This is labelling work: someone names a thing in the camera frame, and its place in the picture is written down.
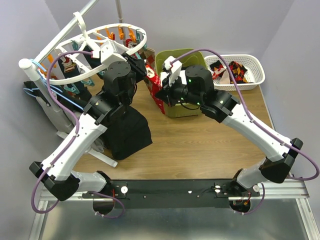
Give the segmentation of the red santa sock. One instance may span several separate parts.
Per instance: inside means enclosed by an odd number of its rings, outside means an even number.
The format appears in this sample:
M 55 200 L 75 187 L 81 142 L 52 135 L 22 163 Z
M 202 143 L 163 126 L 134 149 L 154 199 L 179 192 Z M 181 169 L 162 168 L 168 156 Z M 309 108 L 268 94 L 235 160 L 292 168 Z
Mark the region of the red santa sock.
M 161 113 L 164 115 L 165 114 L 164 103 L 161 99 L 156 97 L 156 93 L 158 93 L 162 89 L 160 78 L 150 65 L 146 64 L 145 68 L 146 68 L 146 76 L 144 78 L 145 85 L 152 99 L 154 100 L 155 104 L 158 106 Z

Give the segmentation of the brown argyle sock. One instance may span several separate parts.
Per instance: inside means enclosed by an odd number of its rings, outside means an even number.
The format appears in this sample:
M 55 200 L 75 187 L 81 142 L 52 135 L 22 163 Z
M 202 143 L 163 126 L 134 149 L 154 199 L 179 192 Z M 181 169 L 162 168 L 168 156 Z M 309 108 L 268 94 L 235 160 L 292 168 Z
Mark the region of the brown argyle sock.
M 140 51 L 142 59 L 146 60 L 146 64 L 155 69 L 155 51 L 151 48 L 142 49 Z

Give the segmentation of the red sock with grey toe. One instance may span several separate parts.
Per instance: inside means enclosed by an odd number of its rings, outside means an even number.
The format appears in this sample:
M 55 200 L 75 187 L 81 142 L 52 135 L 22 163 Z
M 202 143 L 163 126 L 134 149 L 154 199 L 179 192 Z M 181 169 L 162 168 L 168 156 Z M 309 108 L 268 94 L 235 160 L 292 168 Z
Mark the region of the red sock with grey toe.
M 220 85 L 230 85 L 231 80 L 230 80 L 230 74 L 228 73 L 227 70 L 225 70 L 219 80 Z

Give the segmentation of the white round sock hanger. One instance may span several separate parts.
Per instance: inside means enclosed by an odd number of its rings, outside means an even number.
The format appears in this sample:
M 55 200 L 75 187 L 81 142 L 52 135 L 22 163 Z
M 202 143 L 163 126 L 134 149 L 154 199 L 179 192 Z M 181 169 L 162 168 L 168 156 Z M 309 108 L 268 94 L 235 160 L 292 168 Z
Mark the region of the white round sock hanger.
M 59 57 L 70 58 L 77 67 L 84 71 L 84 73 L 78 76 L 60 80 L 51 79 L 52 68 L 58 62 L 58 59 L 56 58 L 47 70 L 46 81 L 51 85 L 67 85 L 85 80 L 93 76 L 94 74 L 103 71 L 114 62 L 124 62 L 126 60 L 123 56 L 124 54 L 131 56 L 141 50 L 147 43 L 146 31 L 143 28 L 132 24 L 112 23 L 87 30 L 85 21 L 78 11 L 73 13 L 73 21 L 79 26 L 81 34 L 78 34 L 67 40 L 60 40 L 53 47 L 53 49 L 55 51 L 58 51 Z M 112 40 L 108 36 L 104 36 L 98 33 L 98 31 L 100 30 L 111 29 L 116 29 L 119 31 L 128 30 L 130 38 L 135 40 L 137 42 L 137 45 L 133 48 L 128 48 L 125 45 L 117 42 L 116 40 Z M 78 59 L 78 56 L 80 54 L 88 55 L 93 59 L 100 60 L 100 65 L 89 69 Z

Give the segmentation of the argyle sock red yellow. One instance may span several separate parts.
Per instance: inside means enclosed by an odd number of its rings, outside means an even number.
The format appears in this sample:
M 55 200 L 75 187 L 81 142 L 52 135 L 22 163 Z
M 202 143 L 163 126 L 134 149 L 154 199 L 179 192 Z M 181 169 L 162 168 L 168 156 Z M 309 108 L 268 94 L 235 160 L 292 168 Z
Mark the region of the argyle sock red yellow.
M 229 63 L 229 68 L 232 71 L 233 77 L 236 81 L 237 84 L 247 84 L 248 81 L 245 77 L 245 73 L 248 71 L 244 65 L 236 62 L 236 61 L 231 61 Z
M 209 65 L 210 70 L 212 71 L 212 79 L 215 80 L 217 78 L 221 78 L 226 71 L 226 68 L 223 64 L 217 60 L 214 63 Z

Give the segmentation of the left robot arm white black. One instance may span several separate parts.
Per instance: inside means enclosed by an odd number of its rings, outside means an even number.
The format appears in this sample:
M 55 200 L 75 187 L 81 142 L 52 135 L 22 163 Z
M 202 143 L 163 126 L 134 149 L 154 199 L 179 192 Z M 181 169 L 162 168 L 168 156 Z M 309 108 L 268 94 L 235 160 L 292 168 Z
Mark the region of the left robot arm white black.
M 147 76 L 146 64 L 143 59 L 123 57 L 107 67 L 103 90 L 87 103 L 60 146 L 29 167 L 37 183 L 43 183 L 61 202 L 77 192 L 95 192 L 101 198 L 110 194 L 110 178 L 104 172 L 73 170 L 95 140 L 101 138 L 116 160 L 124 160 L 152 144 L 147 119 L 131 107 L 137 83 Z

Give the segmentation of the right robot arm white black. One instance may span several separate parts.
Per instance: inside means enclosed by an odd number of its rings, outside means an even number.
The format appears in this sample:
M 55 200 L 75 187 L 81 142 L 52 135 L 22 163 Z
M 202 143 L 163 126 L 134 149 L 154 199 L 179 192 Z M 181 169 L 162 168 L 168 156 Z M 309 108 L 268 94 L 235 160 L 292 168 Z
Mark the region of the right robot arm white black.
M 283 183 L 298 155 L 290 148 L 301 149 L 303 142 L 275 132 L 255 116 L 249 118 L 235 96 L 214 88 L 211 72 L 203 66 L 189 66 L 184 76 L 185 81 L 180 73 L 163 71 L 160 74 L 161 89 L 155 96 L 169 106 L 177 103 L 198 106 L 206 117 L 233 128 L 265 153 L 262 161 L 235 174 L 230 191 L 241 196 L 258 183 Z

